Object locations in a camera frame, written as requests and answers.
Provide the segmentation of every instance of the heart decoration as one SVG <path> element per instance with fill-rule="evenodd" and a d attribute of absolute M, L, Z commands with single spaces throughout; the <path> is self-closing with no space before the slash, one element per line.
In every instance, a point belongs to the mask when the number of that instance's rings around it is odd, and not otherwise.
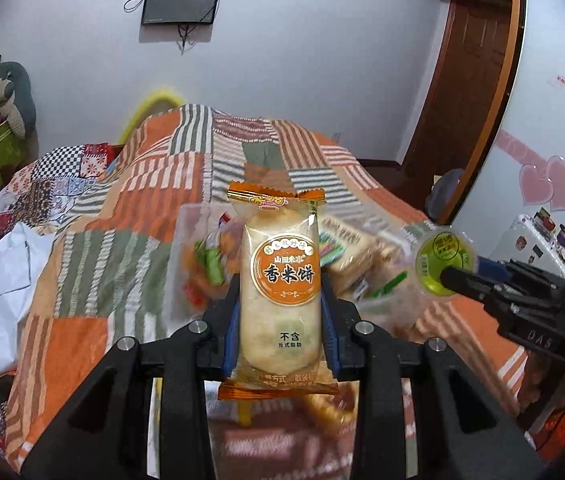
<path fill-rule="evenodd" d="M 525 164 L 520 168 L 520 190 L 524 205 L 540 205 L 551 200 L 553 185 L 544 168 Z"/>
<path fill-rule="evenodd" d="M 565 210 L 565 160 L 561 156 L 547 160 L 547 177 L 553 185 L 551 211 Z"/>

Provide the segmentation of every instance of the wooden door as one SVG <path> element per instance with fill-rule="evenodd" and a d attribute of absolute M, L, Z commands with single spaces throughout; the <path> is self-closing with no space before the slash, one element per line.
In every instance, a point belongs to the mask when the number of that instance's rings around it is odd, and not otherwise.
<path fill-rule="evenodd" d="M 502 71 L 511 7 L 491 0 L 452 0 L 446 49 L 403 168 L 431 190 L 434 174 L 466 168 Z"/>

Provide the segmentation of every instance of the monitor screen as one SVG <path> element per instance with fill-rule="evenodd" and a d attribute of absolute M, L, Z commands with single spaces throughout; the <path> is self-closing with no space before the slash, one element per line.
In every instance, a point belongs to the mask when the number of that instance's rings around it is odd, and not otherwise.
<path fill-rule="evenodd" d="M 213 23 L 218 0 L 145 0 L 142 23 Z"/>

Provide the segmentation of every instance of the metal screw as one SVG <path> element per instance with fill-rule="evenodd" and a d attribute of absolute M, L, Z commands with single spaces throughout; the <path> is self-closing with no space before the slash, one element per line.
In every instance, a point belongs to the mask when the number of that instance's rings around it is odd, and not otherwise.
<path fill-rule="evenodd" d="M 133 337 L 125 336 L 118 339 L 116 346 L 119 350 L 126 352 L 127 350 L 131 350 L 136 342 L 133 340 Z"/>
<path fill-rule="evenodd" d="M 196 319 L 189 323 L 189 330 L 190 332 L 194 332 L 195 334 L 202 334 L 205 330 L 207 330 L 209 325 L 205 323 L 201 319 Z"/>
<path fill-rule="evenodd" d="M 369 321 L 358 321 L 355 326 L 356 332 L 367 335 L 373 332 L 373 325 Z"/>
<path fill-rule="evenodd" d="M 429 348 L 435 352 L 442 352 L 447 349 L 447 343 L 440 337 L 429 339 Z"/>

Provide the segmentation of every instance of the patchwork blanket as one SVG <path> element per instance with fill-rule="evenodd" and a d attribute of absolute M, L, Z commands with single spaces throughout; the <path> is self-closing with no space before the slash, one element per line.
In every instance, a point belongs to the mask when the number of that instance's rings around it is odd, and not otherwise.
<path fill-rule="evenodd" d="M 69 199 L 70 209 L 40 226 L 55 231 L 56 241 L 37 284 L 6 406 L 5 453 L 14 468 L 119 337 L 147 342 L 169 334 L 163 313 L 174 298 L 168 277 L 176 272 L 170 250 L 179 207 L 226 201 L 231 180 L 292 192 L 323 187 L 329 208 L 344 219 L 368 216 L 370 207 L 373 221 L 393 228 L 425 219 L 348 150 L 289 121 L 238 118 L 201 105 L 149 118 L 89 189 Z M 413 227 L 405 231 L 413 233 Z M 442 336 L 514 414 L 526 355 L 495 327 L 479 305 L 458 299 L 432 303 L 402 335 L 418 342 Z M 408 406 L 408 385 L 405 398 Z M 415 425 L 407 418 L 413 439 Z M 343 428 L 336 441 L 327 438 L 290 400 L 257 404 L 253 422 L 251 428 L 211 425 L 220 478 L 347 472 L 354 428 Z M 155 430 L 150 421 L 150 448 Z M 156 460 L 149 456 L 150 472 Z"/>

